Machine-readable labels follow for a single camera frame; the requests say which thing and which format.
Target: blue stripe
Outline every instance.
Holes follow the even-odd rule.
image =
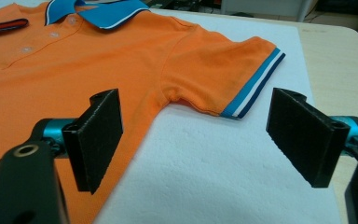
[[[285,54],[282,54],[281,57],[275,62],[275,64],[272,65],[271,69],[268,71],[266,77],[263,79],[263,81],[260,83],[260,85],[257,87],[257,90],[255,91],[255,94],[252,96],[251,100],[249,101],[249,103],[246,105],[246,107],[243,108],[243,110],[240,112],[240,114],[238,115],[238,118],[243,118],[246,113],[249,111],[249,109],[252,107],[253,103],[255,102],[255,100],[257,99],[258,95],[260,94],[261,90],[264,88],[264,86],[266,85],[267,81],[269,80],[269,78],[271,77],[272,73],[274,72],[275,68],[278,66],[278,64],[282,61],[282,59],[284,58]]]
[[[223,117],[232,117],[232,115],[235,113],[235,111],[241,105],[241,103],[246,98],[246,96],[249,95],[249,92],[252,90],[252,88],[254,87],[255,83],[261,78],[261,76],[266,71],[267,67],[271,64],[272,60],[274,60],[275,57],[280,52],[281,51],[279,49],[275,49],[275,50],[272,51],[272,53],[268,56],[268,58],[261,64],[261,66],[257,69],[255,74],[251,77],[251,79],[249,79],[249,81],[242,87],[242,89],[237,94],[237,96],[228,104],[228,106],[222,112],[221,116],[223,116]]]

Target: screw hole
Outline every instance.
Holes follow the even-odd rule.
[[[16,157],[26,157],[34,154],[39,149],[37,145],[27,145],[19,147],[14,151],[14,156]]]

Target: orange fabric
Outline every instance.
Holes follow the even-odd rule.
[[[44,118],[77,118],[94,93],[119,89],[124,134],[100,188],[78,192],[68,160],[56,160],[70,220],[91,223],[124,175],[157,113],[189,101],[219,115],[275,46],[233,43],[198,25],[144,11],[114,31],[77,15],[44,26],[47,4],[0,9],[29,26],[0,35],[0,158]]]

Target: sleeve cuff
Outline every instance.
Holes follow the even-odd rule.
[[[257,69],[255,74],[242,87],[240,92],[223,110],[222,117],[243,118],[252,107],[257,96],[266,85],[273,71],[282,61],[285,54],[280,49],[275,49]]]

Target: blue collar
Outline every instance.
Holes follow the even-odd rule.
[[[140,0],[121,0],[109,4],[86,4],[84,0],[52,0],[46,8],[46,25],[76,13],[75,6],[92,6],[93,9],[77,12],[86,21],[101,29],[114,29],[149,7]]]

